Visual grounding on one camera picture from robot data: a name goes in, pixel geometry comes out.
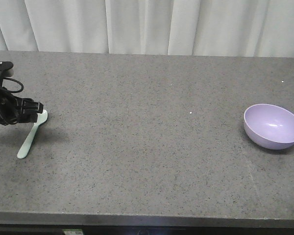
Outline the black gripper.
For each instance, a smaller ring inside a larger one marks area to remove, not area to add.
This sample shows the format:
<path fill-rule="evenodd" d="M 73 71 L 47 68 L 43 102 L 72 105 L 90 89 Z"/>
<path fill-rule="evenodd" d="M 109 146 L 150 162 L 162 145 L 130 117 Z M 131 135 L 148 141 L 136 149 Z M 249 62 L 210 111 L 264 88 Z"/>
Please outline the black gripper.
<path fill-rule="evenodd" d="M 31 98 L 14 96 L 24 89 L 24 85 L 12 78 L 13 63 L 0 61 L 0 125 L 15 125 L 17 123 L 35 123 L 38 113 L 43 113 L 44 105 Z M 3 81 L 9 80 L 20 86 L 19 90 L 8 90 L 3 86 Z"/>

